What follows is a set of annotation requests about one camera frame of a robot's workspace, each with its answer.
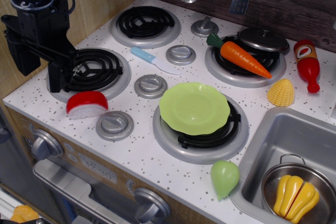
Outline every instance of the blue knife handle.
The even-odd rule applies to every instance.
[[[143,59],[150,64],[153,62],[153,60],[156,59],[154,55],[149,54],[148,52],[143,51],[139,47],[132,47],[131,48],[131,53],[135,56],[138,56],[140,59]]]

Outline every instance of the green plate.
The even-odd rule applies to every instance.
[[[214,133],[230,114],[226,97],[215,88],[198,82],[180,83],[163,94],[162,119],[174,130],[188,135]]]

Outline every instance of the speckled white countertop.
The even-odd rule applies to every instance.
[[[70,120],[66,115],[66,104],[56,100],[47,90],[47,70],[43,70],[13,93],[4,98],[5,104],[35,120],[54,132],[68,138],[75,144],[124,169],[165,194],[188,205],[218,223],[260,223],[242,213],[231,201],[217,200],[210,178],[211,165],[195,165],[182,162],[166,153],[156,142],[152,131],[152,116],[160,99],[147,100],[137,96],[135,81],[145,74],[162,76],[171,88],[181,82],[200,82],[214,86],[221,93],[231,97],[244,110],[249,122],[249,138],[246,146],[230,161],[239,165],[248,144],[266,111],[273,108],[266,97],[271,86],[264,88],[238,88],[225,84],[213,77],[204,64],[204,53],[208,48],[206,38],[191,34],[192,23],[205,15],[170,5],[157,0],[137,0],[131,6],[152,5],[162,7],[175,14],[182,30],[178,38],[161,48],[147,50],[165,60],[165,52],[175,45],[187,45],[196,51],[196,60],[187,66],[178,66],[182,75],[174,76],[160,71],[130,53],[130,48],[117,43],[110,35],[110,22],[83,40],[76,48],[99,47],[111,49],[128,61],[132,77],[128,87],[109,101],[109,111],[124,111],[134,120],[132,134],[119,142],[100,139],[95,131],[98,117]],[[219,36],[234,35],[242,26],[212,18],[219,26]],[[309,94],[307,84],[298,76],[296,60],[292,51],[294,41],[289,41],[291,50],[285,55],[287,70],[283,78],[289,79],[295,88],[295,102],[291,109],[310,115],[326,123],[334,124],[330,118],[336,103],[336,55],[317,49],[321,75],[320,92]]]

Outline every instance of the stainless steel sink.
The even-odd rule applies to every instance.
[[[265,114],[241,160],[239,183],[231,199],[241,211],[264,223],[288,224],[262,207],[264,174],[279,164],[281,155],[293,153],[336,185],[335,152],[335,126],[289,108],[272,108]],[[300,159],[288,157],[282,162],[300,163]]]

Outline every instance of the red bottle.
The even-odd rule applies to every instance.
[[[316,79],[320,74],[320,63],[317,59],[314,43],[306,39],[301,40],[294,45],[294,52],[300,77],[308,82],[308,92],[319,92],[320,86]]]

